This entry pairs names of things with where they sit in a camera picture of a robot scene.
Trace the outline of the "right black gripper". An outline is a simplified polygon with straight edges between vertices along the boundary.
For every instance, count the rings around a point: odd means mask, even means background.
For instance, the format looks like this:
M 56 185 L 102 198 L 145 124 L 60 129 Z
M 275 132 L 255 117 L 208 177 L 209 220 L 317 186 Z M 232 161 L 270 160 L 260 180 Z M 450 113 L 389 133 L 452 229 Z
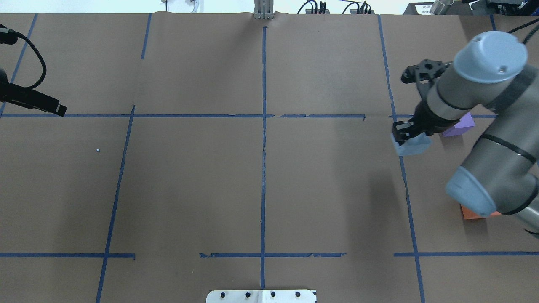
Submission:
M 460 119 L 448 120 L 437 116 L 426 101 L 421 101 L 414 111 L 410 121 L 397 121 L 392 125 L 392 136 L 395 142 L 402 146 L 408 140 L 425 133 L 432 136 L 434 133 L 443 133 L 460 122 Z

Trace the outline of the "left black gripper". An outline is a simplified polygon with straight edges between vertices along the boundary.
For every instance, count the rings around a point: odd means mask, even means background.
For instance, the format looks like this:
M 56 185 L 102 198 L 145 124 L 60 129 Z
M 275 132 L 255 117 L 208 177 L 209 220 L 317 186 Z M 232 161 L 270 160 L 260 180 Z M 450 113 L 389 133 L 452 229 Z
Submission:
M 56 98 L 39 97 L 39 92 L 22 88 L 15 84 L 0 83 L 0 101 L 8 102 L 26 109 L 40 109 L 60 117 L 64 117 L 67 107 Z

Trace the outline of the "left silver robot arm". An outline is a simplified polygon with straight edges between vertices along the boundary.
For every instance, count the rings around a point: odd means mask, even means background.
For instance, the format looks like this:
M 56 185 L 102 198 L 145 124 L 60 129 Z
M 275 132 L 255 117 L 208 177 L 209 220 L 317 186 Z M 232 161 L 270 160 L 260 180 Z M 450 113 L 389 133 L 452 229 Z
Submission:
M 22 88 L 16 84 L 10 84 L 4 69 L 0 69 L 0 101 L 25 109 L 38 109 L 39 111 L 65 116 L 66 106 L 60 100 L 38 92 L 34 89 Z

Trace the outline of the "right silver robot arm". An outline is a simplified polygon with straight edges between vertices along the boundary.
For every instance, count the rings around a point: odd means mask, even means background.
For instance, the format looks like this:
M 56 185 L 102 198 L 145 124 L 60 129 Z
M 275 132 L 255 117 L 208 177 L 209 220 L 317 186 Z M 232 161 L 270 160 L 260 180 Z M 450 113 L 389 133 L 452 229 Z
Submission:
M 493 213 L 518 219 L 538 237 L 538 67 L 528 63 L 534 27 L 524 37 L 510 31 L 474 36 L 445 63 L 423 60 L 403 71 L 420 102 L 408 120 L 392 125 L 399 155 L 419 154 L 419 142 L 456 126 L 477 106 L 493 115 L 466 159 L 446 184 L 460 205 L 486 218 Z

